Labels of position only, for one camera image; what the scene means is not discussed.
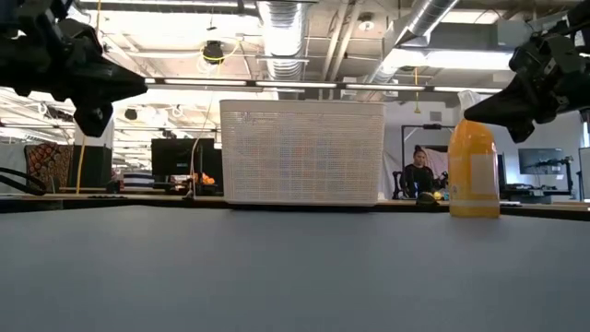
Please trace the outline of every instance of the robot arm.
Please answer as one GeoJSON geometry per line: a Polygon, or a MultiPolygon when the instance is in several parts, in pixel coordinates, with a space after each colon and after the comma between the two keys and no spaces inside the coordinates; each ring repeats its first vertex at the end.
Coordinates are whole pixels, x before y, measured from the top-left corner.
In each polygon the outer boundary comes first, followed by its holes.
{"type": "Polygon", "coordinates": [[[112,102],[148,87],[140,75],[102,57],[92,27],[66,18],[73,1],[1,1],[0,86],[19,96],[35,90],[51,93],[57,101],[70,99],[84,134],[101,136],[112,102]],[[19,30],[24,35],[17,37],[19,30]]]}
{"type": "Polygon", "coordinates": [[[514,142],[557,114],[590,108],[590,62],[580,51],[590,46],[590,0],[568,13],[568,21],[534,33],[516,48],[510,68],[516,73],[508,87],[465,111],[465,118],[508,128],[514,142]],[[576,32],[588,46],[574,45],[576,32]]]}

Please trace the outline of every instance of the man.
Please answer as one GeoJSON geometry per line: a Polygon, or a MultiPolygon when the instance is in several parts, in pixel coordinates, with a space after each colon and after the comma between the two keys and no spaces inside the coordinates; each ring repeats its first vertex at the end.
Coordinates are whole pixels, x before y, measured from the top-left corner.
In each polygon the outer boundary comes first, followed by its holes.
{"type": "Polygon", "coordinates": [[[407,196],[416,198],[419,193],[432,192],[434,174],[426,166],[426,152],[420,146],[414,148],[414,162],[404,168],[403,182],[407,196]]]}

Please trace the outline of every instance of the whiteboard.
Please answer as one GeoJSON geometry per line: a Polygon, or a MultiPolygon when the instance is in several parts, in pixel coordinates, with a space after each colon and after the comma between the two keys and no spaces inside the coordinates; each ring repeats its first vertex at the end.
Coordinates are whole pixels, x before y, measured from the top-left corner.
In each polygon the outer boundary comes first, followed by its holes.
{"type": "Polygon", "coordinates": [[[590,198],[590,148],[580,148],[580,171],[582,172],[584,198],[590,198]]]}

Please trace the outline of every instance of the gray table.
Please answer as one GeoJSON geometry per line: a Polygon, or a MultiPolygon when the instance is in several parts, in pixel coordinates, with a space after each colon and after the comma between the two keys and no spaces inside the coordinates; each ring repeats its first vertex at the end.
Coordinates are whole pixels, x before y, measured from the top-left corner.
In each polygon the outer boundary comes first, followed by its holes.
{"type": "Polygon", "coordinates": [[[116,207],[0,215],[0,331],[590,330],[590,223],[116,207]]]}

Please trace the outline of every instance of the white basket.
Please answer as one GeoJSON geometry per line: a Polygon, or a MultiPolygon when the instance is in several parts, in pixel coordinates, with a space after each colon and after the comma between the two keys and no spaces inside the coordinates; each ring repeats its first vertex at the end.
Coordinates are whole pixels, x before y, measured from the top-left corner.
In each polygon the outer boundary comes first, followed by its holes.
{"type": "Polygon", "coordinates": [[[226,200],[376,204],[384,109],[342,101],[221,101],[226,200]]]}

